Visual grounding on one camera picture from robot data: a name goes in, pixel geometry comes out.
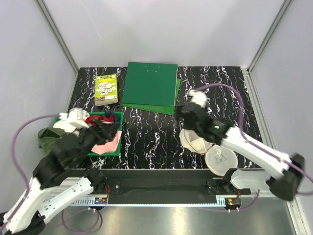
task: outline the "red cloth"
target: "red cloth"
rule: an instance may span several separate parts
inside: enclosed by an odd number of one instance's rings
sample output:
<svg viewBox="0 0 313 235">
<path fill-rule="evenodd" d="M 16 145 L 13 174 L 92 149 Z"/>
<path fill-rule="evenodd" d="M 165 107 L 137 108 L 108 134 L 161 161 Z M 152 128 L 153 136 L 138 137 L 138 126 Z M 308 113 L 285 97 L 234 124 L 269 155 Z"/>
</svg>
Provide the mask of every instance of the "red cloth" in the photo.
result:
<svg viewBox="0 0 313 235">
<path fill-rule="evenodd" d="M 91 124 L 92 126 L 95 126 L 95 124 L 92 122 L 93 119 L 98 119 L 100 121 L 107 121 L 107 122 L 112 122 L 112 123 L 115 122 L 113 114 L 110 115 L 110 118 L 107 118 L 107 117 L 105 117 L 103 115 L 92 115 L 89 118 L 87 118 L 85 122 L 87 124 Z"/>
</svg>

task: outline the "white wall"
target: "white wall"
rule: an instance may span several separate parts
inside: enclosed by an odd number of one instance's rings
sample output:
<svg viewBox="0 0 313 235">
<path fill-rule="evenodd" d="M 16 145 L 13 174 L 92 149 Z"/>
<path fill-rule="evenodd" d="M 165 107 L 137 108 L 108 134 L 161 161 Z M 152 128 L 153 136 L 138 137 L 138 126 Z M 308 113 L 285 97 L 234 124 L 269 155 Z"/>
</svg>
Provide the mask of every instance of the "white wall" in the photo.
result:
<svg viewBox="0 0 313 235">
<path fill-rule="evenodd" d="M 79 67 L 247 67 L 283 0 L 45 0 Z"/>
<path fill-rule="evenodd" d="M 63 112 L 75 73 L 34 0 L 0 1 L 0 212 L 10 209 L 25 189 L 13 167 L 11 139 L 26 121 Z M 52 119 L 22 131 L 17 158 L 30 177 L 44 156 L 37 133 Z"/>
<path fill-rule="evenodd" d="M 295 0 L 252 72 L 276 147 L 313 175 L 313 1 Z M 301 191 L 313 190 L 305 180 Z M 313 197 L 301 197 L 313 231 Z"/>
</svg>

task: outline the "pink cloth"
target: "pink cloth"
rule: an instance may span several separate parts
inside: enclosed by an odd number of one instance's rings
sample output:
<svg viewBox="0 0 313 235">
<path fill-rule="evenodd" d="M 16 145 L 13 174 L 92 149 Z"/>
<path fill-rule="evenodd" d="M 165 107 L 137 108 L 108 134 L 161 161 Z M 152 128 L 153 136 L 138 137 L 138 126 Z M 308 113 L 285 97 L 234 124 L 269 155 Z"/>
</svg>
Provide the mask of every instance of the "pink cloth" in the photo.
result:
<svg viewBox="0 0 313 235">
<path fill-rule="evenodd" d="M 102 155 L 104 153 L 115 152 L 118 147 L 121 136 L 122 136 L 122 131 L 117 131 L 114 139 L 111 142 L 107 142 L 104 145 L 95 145 L 91 151 L 99 155 Z"/>
</svg>

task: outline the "black and white marble pattern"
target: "black and white marble pattern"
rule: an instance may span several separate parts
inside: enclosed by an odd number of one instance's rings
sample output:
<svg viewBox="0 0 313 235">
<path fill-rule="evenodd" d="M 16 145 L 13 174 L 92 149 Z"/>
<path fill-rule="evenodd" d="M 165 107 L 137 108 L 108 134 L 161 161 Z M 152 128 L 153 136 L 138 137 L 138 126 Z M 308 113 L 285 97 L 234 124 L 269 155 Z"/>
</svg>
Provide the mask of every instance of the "black and white marble pattern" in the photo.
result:
<svg viewBox="0 0 313 235">
<path fill-rule="evenodd" d="M 90 157 L 82 168 L 176 169 L 207 168 L 204 156 L 184 149 L 179 141 L 180 126 L 174 117 L 121 105 L 127 68 L 81 68 L 69 108 L 81 107 L 89 112 L 106 109 L 124 113 L 121 154 L 117 157 Z M 119 102 L 113 105 L 94 105 L 94 79 L 98 75 L 118 74 Z M 261 141 L 248 91 L 240 67 L 179 67 L 181 79 L 177 105 L 188 102 L 187 92 L 205 84 L 225 83 L 237 89 L 245 102 L 245 132 Z M 237 124 L 239 103 L 234 94 L 220 87 L 206 93 L 209 98 L 207 112 L 212 117 L 223 117 Z M 238 155 L 239 168 L 259 168 L 255 163 Z"/>
</svg>

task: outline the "blue cloth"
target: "blue cloth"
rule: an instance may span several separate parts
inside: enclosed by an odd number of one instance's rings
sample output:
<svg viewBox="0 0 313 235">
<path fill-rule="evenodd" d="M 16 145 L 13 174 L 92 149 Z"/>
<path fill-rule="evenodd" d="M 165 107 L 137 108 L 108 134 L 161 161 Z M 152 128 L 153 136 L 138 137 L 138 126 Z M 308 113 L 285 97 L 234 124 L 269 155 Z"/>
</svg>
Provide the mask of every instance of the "blue cloth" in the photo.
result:
<svg viewBox="0 0 313 235">
<path fill-rule="evenodd" d="M 119 117 L 119 115 L 117 115 L 115 112 L 113 112 L 112 110 L 107 110 L 105 113 L 104 113 L 104 116 L 106 118 L 110 118 L 111 114 L 113 114 L 114 116 L 114 119 L 115 119 L 115 122 L 120 122 L 121 121 L 121 118 Z"/>
</svg>

